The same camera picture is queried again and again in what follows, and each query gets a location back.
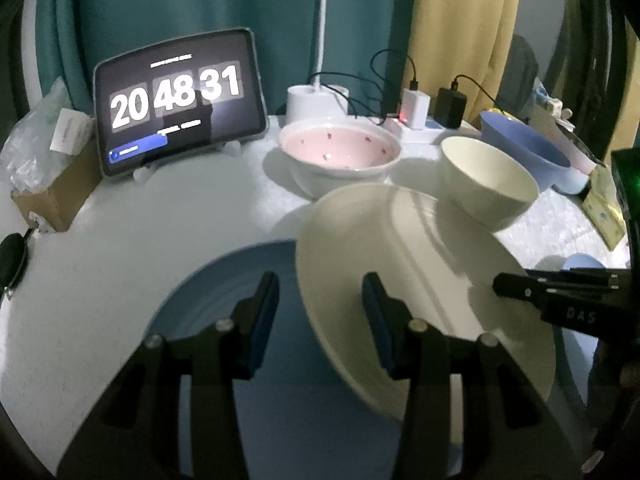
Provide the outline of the large blue bowl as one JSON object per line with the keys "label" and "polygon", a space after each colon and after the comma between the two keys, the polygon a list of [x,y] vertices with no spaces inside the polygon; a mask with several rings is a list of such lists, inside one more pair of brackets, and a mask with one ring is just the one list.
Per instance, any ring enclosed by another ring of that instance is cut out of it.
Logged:
{"label": "large blue bowl", "polygon": [[565,177],[570,160],[537,130],[506,115],[480,113],[480,137],[521,164],[536,180],[541,192]]}

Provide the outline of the small blue plate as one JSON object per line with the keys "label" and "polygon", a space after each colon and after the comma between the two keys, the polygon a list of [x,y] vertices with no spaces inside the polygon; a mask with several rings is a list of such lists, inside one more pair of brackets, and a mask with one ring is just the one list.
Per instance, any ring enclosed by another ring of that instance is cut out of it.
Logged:
{"label": "small blue plate", "polygon": [[290,240],[187,278],[148,333],[178,353],[178,467],[190,479],[387,479],[393,422],[346,386],[311,329]]}

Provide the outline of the beige plate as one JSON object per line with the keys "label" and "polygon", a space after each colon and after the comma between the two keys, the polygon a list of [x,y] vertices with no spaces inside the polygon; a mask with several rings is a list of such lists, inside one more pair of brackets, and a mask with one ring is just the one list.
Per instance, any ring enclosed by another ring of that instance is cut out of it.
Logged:
{"label": "beige plate", "polygon": [[495,335],[537,393],[550,396],[556,363],[551,327],[530,304],[492,289],[498,274],[521,275],[522,267],[491,232],[444,200],[379,183],[338,188],[311,207],[295,265],[322,350],[378,414],[401,420],[408,384],[390,379],[378,360],[361,302],[369,272],[413,316],[443,334]]}

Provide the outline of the cream yellow bowl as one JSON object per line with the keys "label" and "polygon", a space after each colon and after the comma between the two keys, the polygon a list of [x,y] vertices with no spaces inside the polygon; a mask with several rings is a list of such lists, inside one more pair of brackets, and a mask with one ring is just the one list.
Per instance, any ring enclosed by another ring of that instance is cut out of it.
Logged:
{"label": "cream yellow bowl", "polygon": [[450,200],[491,232],[512,226],[540,195],[532,174],[490,144],[450,136],[440,149],[442,185]]}

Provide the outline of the pink strawberry bowl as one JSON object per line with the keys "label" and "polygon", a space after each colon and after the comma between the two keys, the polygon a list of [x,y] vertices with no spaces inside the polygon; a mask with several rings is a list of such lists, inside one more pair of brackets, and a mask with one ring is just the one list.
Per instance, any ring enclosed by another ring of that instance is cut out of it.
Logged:
{"label": "pink strawberry bowl", "polygon": [[344,185],[384,181],[401,154],[396,136],[370,118],[292,122],[278,143],[295,183],[314,200]]}

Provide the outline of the large blue plate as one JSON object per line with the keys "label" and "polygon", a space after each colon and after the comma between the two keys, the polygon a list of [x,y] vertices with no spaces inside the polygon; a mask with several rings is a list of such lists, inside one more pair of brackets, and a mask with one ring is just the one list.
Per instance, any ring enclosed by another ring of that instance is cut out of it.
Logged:
{"label": "large blue plate", "polygon": [[563,271],[575,269],[604,269],[605,265],[593,256],[587,254],[574,254],[569,256],[561,266]]}

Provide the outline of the yellow tissue box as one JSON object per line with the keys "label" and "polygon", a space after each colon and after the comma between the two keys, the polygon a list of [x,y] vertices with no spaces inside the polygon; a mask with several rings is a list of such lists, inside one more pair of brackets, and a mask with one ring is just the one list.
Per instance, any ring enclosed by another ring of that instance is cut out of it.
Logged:
{"label": "yellow tissue box", "polygon": [[589,191],[582,209],[612,252],[627,233],[611,170],[598,165],[589,176]]}

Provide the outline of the light blue bowl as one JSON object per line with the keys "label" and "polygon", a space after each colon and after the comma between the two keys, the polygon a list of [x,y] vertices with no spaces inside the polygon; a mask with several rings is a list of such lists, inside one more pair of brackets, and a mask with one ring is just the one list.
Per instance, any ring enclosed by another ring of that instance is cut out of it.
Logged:
{"label": "light blue bowl", "polygon": [[589,182],[589,177],[581,171],[570,167],[566,168],[562,174],[552,184],[552,188],[563,195],[579,195]]}

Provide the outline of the white tablecloth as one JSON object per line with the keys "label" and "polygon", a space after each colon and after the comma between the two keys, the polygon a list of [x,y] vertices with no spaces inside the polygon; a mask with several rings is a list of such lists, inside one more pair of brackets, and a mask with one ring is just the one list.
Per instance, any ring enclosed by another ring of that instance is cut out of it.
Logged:
{"label": "white tablecloth", "polygon": [[310,203],[277,135],[236,157],[174,162],[142,184],[105,181],[68,231],[32,238],[24,280],[1,307],[1,401],[46,471],[187,275],[299,234]]}

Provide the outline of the black round object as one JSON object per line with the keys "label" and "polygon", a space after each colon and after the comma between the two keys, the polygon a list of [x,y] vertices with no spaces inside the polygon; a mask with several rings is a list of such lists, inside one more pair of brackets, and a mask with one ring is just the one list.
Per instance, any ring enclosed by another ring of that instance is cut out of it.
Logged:
{"label": "black round object", "polygon": [[12,233],[0,246],[1,291],[8,292],[20,280],[28,261],[28,245],[24,235]]}

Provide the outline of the white phone charger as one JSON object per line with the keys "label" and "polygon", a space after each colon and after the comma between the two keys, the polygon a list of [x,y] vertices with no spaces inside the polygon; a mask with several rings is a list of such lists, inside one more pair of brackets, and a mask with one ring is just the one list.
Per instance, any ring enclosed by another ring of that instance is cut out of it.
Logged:
{"label": "white phone charger", "polygon": [[400,121],[411,130],[422,130],[426,126],[431,97],[420,91],[405,89],[399,112]]}

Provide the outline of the clear plastic bag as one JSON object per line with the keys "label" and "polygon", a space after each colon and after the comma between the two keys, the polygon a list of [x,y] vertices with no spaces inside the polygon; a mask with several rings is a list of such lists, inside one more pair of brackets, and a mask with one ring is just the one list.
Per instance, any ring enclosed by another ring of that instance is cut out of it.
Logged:
{"label": "clear plastic bag", "polygon": [[62,174],[72,156],[50,150],[58,115],[72,109],[62,77],[11,130],[1,151],[1,177],[13,192],[39,193]]}

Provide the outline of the small white box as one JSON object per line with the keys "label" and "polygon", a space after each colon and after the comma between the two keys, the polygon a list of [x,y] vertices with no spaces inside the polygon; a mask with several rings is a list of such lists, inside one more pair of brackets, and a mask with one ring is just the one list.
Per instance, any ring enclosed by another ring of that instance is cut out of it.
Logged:
{"label": "small white box", "polygon": [[77,156],[92,137],[94,120],[79,110],[62,108],[58,115],[50,150],[64,155]]}

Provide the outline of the yellow curtain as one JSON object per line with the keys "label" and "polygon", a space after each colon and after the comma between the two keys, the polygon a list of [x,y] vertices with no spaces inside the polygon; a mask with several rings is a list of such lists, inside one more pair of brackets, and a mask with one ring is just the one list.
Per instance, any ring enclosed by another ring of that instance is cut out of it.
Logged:
{"label": "yellow curtain", "polygon": [[518,0],[414,0],[405,80],[416,73],[432,96],[460,74],[466,95],[463,118],[477,125],[491,108],[508,59]]}

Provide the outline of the white desk lamp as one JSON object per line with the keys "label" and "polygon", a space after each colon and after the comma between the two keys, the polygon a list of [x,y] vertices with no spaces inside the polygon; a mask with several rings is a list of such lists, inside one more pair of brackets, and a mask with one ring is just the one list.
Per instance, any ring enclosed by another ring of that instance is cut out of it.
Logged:
{"label": "white desk lamp", "polygon": [[324,52],[326,52],[326,10],[329,0],[318,0],[316,25],[316,58],[309,84],[288,87],[285,125],[301,120],[345,117],[348,110],[348,96],[341,90],[322,86]]}

